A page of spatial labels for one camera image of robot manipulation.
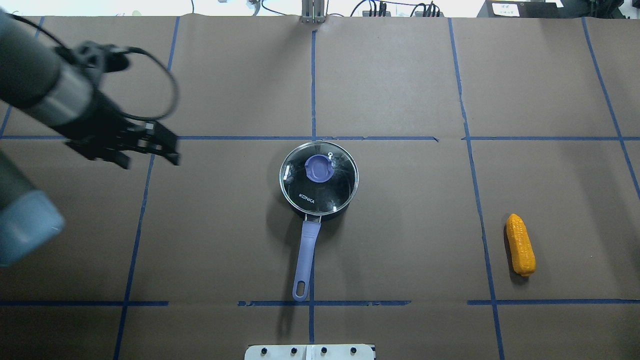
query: purple handle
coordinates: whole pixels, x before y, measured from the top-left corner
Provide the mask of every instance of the purple handle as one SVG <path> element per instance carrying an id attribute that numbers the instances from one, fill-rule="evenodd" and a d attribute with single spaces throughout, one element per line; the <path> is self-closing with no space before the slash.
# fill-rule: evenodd
<path id="1" fill-rule="evenodd" d="M 309 278 L 311 278 L 311 263 L 314 260 L 316 239 L 320 232 L 320 223 L 305 220 L 302 223 L 302 237 L 300 238 L 300 252 L 298 266 L 293 281 L 293 299 L 304 301 L 309 294 Z"/>

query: handle hole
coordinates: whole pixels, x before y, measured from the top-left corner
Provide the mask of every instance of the handle hole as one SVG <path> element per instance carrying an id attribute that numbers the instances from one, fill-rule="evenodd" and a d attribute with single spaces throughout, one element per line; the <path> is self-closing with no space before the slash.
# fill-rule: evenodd
<path id="1" fill-rule="evenodd" d="M 298 287 L 296 288 L 296 295 L 301 297 L 304 294 L 305 294 L 305 282 L 298 281 Z"/>

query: yellow corn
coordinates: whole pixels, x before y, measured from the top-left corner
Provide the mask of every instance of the yellow corn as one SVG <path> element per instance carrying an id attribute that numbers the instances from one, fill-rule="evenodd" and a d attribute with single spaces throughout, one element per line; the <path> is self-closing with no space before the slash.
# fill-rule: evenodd
<path id="1" fill-rule="evenodd" d="M 533 274 L 536 271 L 536 256 L 533 254 L 524 221 L 516 214 L 511 214 L 507 219 L 507 239 L 511 249 L 513 271 L 524 277 Z"/>

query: purple knob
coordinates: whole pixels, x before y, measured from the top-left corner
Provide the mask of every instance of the purple knob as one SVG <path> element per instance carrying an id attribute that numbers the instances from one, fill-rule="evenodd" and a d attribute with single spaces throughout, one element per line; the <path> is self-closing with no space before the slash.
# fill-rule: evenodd
<path id="1" fill-rule="evenodd" d="M 333 164 L 331 159 L 322 154 L 311 156 L 305 163 L 307 177 L 315 183 L 323 183 L 333 176 Z"/>

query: brand logo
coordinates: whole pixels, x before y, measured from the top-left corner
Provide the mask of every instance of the brand logo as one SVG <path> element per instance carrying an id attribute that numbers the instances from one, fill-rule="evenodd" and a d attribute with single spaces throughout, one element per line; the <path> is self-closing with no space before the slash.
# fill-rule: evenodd
<path id="1" fill-rule="evenodd" d="M 299 194 L 299 195 L 298 195 L 298 197 L 301 197 L 302 199 L 305 199 L 306 201 L 309 201 L 309 202 L 310 202 L 310 203 L 312 203 L 312 204 L 315 204 L 315 203 L 316 203 L 313 199 L 311 199 L 310 197 L 308 197 L 308 196 L 306 196 L 306 195 Z"/>

